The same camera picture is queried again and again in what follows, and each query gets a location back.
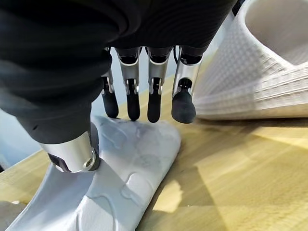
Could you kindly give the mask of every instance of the wooden table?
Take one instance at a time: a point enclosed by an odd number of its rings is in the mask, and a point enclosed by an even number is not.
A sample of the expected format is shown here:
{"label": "wooden table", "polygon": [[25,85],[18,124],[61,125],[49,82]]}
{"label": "wooden table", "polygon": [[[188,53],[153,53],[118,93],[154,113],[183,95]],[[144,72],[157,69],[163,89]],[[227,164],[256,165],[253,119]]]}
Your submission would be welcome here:
{"label": "wooden table", "polygon": [[[179,124],[170,115],[172,81],[161,118],[180,130],[181,150],[138,230],[307,231],[308,120]],[[147,100],[141,94],[142,121]],[[120,106],[119,117],[126,111]],[[28,203],[48,164],[40,151],[1,173],[0,200]]]}

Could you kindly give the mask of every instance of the black rubber sleeve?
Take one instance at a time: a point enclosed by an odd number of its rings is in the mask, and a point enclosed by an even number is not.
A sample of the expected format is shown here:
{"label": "black rubber sleeve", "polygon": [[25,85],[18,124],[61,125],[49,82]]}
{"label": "black rubber sleeve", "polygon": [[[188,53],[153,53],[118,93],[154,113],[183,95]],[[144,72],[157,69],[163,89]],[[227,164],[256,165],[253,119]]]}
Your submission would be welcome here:
{"label": "black rubber sleeve", "polygon": [[129,23],[112,3],[98,10],[93,2],[0,2],[0,108],[38,142],[66,142],[90,129],[91,103],[112,62],[102,50]]}

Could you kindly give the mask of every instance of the black fingertip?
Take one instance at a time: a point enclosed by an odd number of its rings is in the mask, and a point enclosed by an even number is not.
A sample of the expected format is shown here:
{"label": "black fingertip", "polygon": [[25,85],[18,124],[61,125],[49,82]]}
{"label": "black fingertip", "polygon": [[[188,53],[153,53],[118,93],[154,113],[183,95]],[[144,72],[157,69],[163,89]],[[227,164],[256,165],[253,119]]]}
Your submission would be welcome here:
{"label": "black fingertip", "polygon": [[149,95],[148,103],[148,120],[151,123],[156,123],[160,117],[161,95],[157,91]]}
{"label": "black fingertip", "polygon": [[177,93],[172,100],[172,117],[183,124],[190,124],[196,117],[196,109],[192,103],[192,96],[187,90]]}
{"label": "black fingertip", "polygon": [[132,121],[136,121],[140,116],[139,95],[131,92],[127,95],[127,111]]}
{"label": "black fingertip", "polygon": [[116,101],[116,94],[106,91],[105,94],[102,94],[105,111],[108,117],[116,118],[119,114],[119,108]]}

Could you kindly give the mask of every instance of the metal joint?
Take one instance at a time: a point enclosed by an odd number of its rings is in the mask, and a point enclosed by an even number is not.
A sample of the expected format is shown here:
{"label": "metal joint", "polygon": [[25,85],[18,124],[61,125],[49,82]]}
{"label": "metal joint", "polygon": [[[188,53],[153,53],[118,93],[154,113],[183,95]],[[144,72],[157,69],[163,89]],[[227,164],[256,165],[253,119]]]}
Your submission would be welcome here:
{"label": "metal joint", "polygon": [[175,78],[173,82],[172,97],[174,97],[179,91],[181,91],[181,88],[179,87],[179,81],[183,78],[187,78],[192,82],[192,87],[189,90],[189,93],[191,95],[193,94],[193,88],[194,88],[195,82],[198,77],[202,59],[203,59],[203,56],[200,59],[200,61],[195,64],[185,64],[183,60],[181,59],[181,50],[180,50],[178,66],[177,66],[177,70],[176,70]]}
{"label": "metal joint", "polygon": [[[84,132],[81,136],[64,143],[44,144],[41,147],[49,154],[63,160],[70,172],[87,172],[96,160],[95,150],[90,144],[88,132]],[[64,171],[56,163],[56,168]]]}

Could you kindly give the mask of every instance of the light wood surface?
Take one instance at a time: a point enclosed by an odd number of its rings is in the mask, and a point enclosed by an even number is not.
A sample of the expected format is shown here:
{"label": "light wood surface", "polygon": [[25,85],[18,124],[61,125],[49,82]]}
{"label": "light wood surface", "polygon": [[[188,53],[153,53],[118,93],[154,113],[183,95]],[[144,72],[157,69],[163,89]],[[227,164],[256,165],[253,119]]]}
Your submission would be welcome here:
{"label": "light wood surface", "polygon": [[[161,119],[181,132],[180,153],[139,231],[308,231],[308,120],[209,122]],[[147,93],[140,96],[147,120]],[[126,118],[126,105],[120,106]],[[41,151],[0,174],[0,200],[29,202],[49,160]]]}

